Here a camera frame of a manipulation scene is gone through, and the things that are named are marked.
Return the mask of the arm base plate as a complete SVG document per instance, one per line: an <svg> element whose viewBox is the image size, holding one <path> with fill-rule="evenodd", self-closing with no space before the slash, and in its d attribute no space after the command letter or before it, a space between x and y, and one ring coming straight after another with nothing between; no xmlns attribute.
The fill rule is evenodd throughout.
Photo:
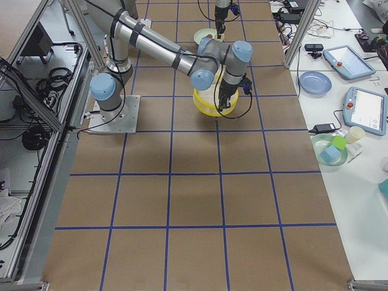
<svg viewBox="0 0 388 291"><path fill-rule="evenodd" d="M91 116L87 132L91 134L136 133L141 96L121 95L121 99L125 104L112 112L100 110L98 102L95 101L93 109L98 113Z"/></svg>

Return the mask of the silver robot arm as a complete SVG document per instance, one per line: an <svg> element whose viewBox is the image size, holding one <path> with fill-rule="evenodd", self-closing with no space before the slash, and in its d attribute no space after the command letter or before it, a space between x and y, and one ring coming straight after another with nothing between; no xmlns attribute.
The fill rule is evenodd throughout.
<svg viewBox="0 0 388 291"><path fill-rule="evenodd" d="M220 40L226 30L225 20L229 14L230 1L228 0L216 0L214 20L217 33L217 39Z"/></svg>
<svg viewBox="0 0 388 291"><path fill-rule="evenodd" d="M194 54L131 17L131 9L132 5L124 1L87 1L89 15L107 36L186 74L197 90L218 85L213 91L218 113L230 107L230 99L239 88L247 95L252 94L252 82L246 76L253 54L251 44L236 41L229 45L203 37Z"/></svg>

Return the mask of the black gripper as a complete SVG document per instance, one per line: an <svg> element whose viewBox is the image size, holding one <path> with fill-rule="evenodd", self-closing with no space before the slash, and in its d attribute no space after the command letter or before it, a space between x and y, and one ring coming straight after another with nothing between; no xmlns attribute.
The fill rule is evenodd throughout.
<svg viewBox="0 0 388 291"><path fill-rule="evenodd" d="M224 22L227 17L227 10L215 10L216 38L221 39L221 34L225 34L226 27Z"/></svg>
<svg viewBox="0 0 388 291"><path fill-rule="evenodd" d="M239 84L229 84L226 81L222 81L219 87L219 111L224 109L232 109L235 106L235 98L231 98L239 88Z"/></svg>

